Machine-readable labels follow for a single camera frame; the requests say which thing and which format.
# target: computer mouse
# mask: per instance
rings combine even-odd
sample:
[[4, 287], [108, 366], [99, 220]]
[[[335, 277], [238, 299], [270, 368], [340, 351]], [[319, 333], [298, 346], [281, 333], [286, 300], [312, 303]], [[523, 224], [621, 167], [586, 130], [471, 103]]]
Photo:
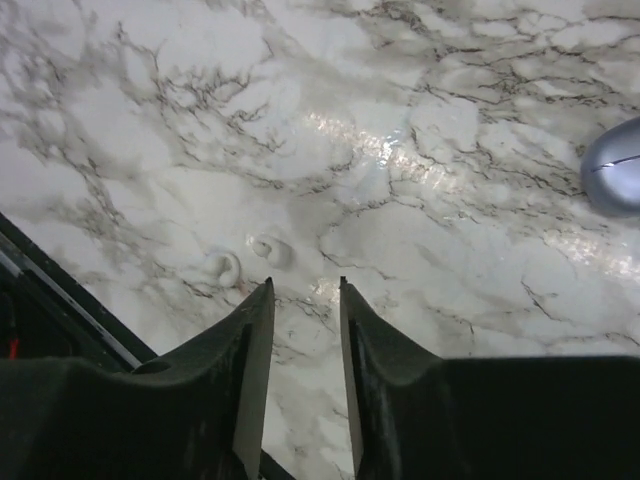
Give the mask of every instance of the computer mouse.
[[611, 216], [640, 216], [640, 117], [593, 142], [584, 154], [580, 173], [596, 210]]

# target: glossy surface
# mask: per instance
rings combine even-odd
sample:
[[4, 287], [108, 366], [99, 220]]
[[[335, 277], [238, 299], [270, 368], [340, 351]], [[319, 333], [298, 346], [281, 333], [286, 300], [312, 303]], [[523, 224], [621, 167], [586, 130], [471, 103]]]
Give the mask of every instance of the glossy surface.
[[610, 215], [640, 215], [640, 118], [600, 136], [587, 149], [581, 173], [596, 209]]
[[0, 209], [160, 353], [272, 276], [299, 480], [352, 469], [340, 275], [437, 355], [640, 351], [637, 221], [580, 180], [638, 116], [637, 2], [3, 5]]

